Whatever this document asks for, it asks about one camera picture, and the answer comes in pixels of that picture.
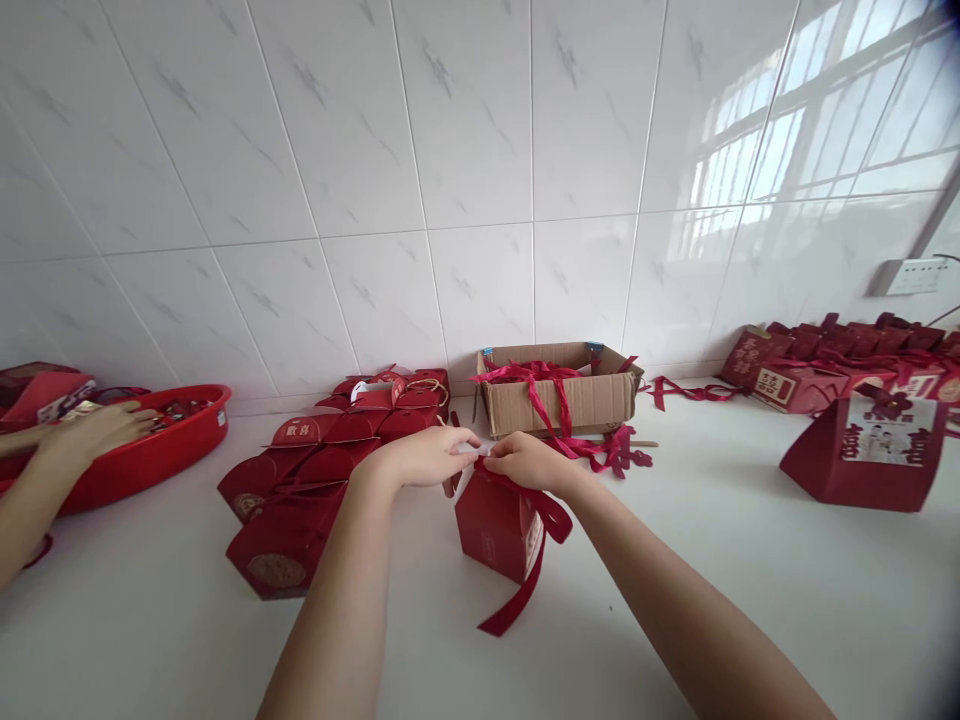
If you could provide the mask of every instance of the white countertop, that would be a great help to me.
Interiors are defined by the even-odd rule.
[[[960,663],[960,440],[945,442],[921,513],[821,505],[777,469],[808,418],[749,398],[666,403],[641,395],[632,423],[660,443],[654,467],[598,481],[838,717],[928,716]],[[467,424],[472,400],[454,408]],[[224,557],[240,525],[216,485],[286,417],[231,420],[188,471],[55,525],[53,552],[0,598],[0,717],[254,716],[300,601],[261,602]],[[475,626],[517,586],[460,552],[440,488],[401,493],[393,537],[380,717],[690,716],[579,526],[547,547],[501,639]]]

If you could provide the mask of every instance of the brown cardboard box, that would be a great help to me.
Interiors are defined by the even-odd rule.
[[[587,377],[569,378],[563,387],[570,405],[573,432],[577,435],[610,432],[633,417],[637,388],[643,370],[630,365],[618,372],[627,359],[600,343],[554,343],[552,345],[516,345],[486,348],[477,353],[477,374],[488,372],[484,357],[497,367],[543,360],[560,367],[581,370]],[[599,364],[590,372],[593,358]],[[490,437],[498,440],[520,430],[536,437],[548,437],[549,431],[533,405],[525,382],[493,385],[480,383],[477,392],[483,396],[490,419]],[[551,380],[536,383],[537,393],[547,410],[555,432],[560,430],[560,402]]]

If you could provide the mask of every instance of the gold circular emblem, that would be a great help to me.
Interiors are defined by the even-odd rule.
[[[303,565],[285,555],[257,555],[247,565],[254,578],[275,588],[295,587],[307,576]]]

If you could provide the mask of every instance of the gift bag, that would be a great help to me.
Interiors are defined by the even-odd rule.
[[[823,503],[917,512],[937,474],[947,410],[860,385],[806,429],[780,469]]]

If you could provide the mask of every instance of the cardboard box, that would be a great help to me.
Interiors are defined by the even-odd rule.
[[[560,367],[586,369],[587,377],[563,381],[570,406],[574,434],[588,435],[614,430],[633,417],[637,388],[643,370],[636,365],[624,367],[626,358],[600,343],[556,343],[553,345],[517,345],[487,348],[477,353],[477,374],[487,372],[484,357],[498,367],[510,362],[543,360]],[[590,361],[598,364],[590,374]],[[560,428],[560,402],[551,380],[535,384],[547,416],[556,432]],[[490,437],[497,440],[517,430],[536,437],[548,437],[549,431],[530,403],[527,383],[494,385],[480,383],[477,393],[483,398],[490,420]]]
[[[783,357],[792,345],[793,338],[789,335],[769,333],[756,325],[747,325],[727,356],[720,377],[738,387],[753,389],[763,364]]]
[[[529,501],[475,472],[454,509],[464,555],[514,582],[526,580],[543,535]]]
[[[812,367],[764,365],[753,397],[785,413],[825,410],[839,398],[850,378]]]

